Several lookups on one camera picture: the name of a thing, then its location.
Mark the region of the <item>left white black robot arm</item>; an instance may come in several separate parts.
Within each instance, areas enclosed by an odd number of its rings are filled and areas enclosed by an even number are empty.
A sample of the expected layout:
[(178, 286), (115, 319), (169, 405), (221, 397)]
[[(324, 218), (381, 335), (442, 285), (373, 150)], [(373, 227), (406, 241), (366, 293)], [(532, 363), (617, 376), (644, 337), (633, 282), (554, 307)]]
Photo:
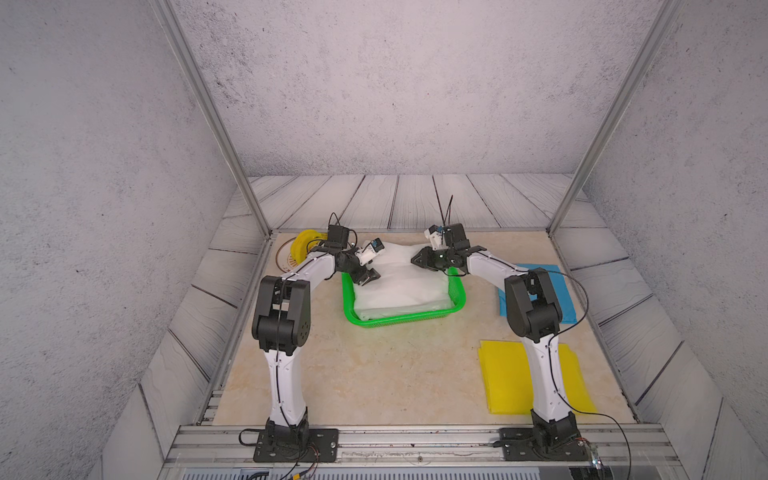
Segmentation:
[(350, 233), (347, 227), (331, 224), (325, 239), (307, 243), (306, 258), (296, 268), (260, 281), (252, 336), (270, 374), (271, 408), (265, 424), (270, 445), (303, 450), (310, 441), (300, 356), (311, 330), (313, 289), (338, 272), (350, 275), (359, 285), (380, 278), (371, 262), (385, 249), (382, 240), (375, 238), (359, 247), (349, 242)]

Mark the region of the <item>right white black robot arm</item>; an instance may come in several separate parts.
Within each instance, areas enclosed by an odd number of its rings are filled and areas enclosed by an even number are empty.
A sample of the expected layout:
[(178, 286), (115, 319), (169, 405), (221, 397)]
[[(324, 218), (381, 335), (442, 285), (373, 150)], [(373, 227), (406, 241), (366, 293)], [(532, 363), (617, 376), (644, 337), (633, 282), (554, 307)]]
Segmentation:
[(582, 441), (576, 415), (585, 412), (569, 402), (559, 362), (563, 311), (551, 279), (555, 272), (524, 268), (471, 244), (459, 223), (432, 225), (424, 235), (429, 245), (411, 258), (413, 265), (443, 273), (455, 268), (505, 291), (507, 323), (522, 339), (532, 379), (533, 446), (550, 454)]

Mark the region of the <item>white raincoat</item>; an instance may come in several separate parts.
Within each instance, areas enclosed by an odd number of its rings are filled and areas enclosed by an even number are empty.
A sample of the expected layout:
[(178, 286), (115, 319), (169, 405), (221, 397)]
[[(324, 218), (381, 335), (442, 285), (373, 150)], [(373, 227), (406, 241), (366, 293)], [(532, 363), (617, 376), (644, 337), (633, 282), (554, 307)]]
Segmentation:
[(383, 243), (385, 249), (367, 265), (381, 277), (365, 286), (354, 287), (354, 309), (362, 320), (451, 306), (448, 279), (444, 273), (419, 268), (411, 263), (411, 258), (426, 244)]

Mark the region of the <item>yellow raincoat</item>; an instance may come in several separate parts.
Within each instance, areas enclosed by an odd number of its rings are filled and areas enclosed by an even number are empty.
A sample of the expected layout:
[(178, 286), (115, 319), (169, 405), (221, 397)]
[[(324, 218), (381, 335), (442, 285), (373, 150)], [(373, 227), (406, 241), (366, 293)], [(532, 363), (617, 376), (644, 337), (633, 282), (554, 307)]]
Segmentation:
[[(559, 346), (559, 356), (568, 402), (579, 410), (595, 412), (578, 356), (565, 344)], [(489, 412), (528, 415), (533, 408), (533, 386), (523, 345), (483, 340), (478, 358)]]

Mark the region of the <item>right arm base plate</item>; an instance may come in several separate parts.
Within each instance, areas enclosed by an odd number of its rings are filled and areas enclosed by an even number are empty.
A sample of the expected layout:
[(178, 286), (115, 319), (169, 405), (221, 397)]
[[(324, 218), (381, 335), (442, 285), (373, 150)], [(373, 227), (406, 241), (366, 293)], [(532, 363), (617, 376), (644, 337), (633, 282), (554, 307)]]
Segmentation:
[(569, 440), (559, 446), (547, 446), (532, 427), (501, 428), (498, 435), (492, 446), (502, 450), (505, 461), (564, 463), (591, 460), (588, 449), (576, 440)]

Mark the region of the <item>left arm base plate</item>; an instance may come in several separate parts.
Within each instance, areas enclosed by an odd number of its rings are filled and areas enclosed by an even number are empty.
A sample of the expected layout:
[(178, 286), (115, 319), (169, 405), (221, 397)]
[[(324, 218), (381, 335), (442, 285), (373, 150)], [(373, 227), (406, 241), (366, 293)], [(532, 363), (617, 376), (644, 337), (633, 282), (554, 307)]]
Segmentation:
[(310, 428), (293, 430), (282, 426), (259, 432), (254, 447), (255, 463), (334, 463), (339, 430)]

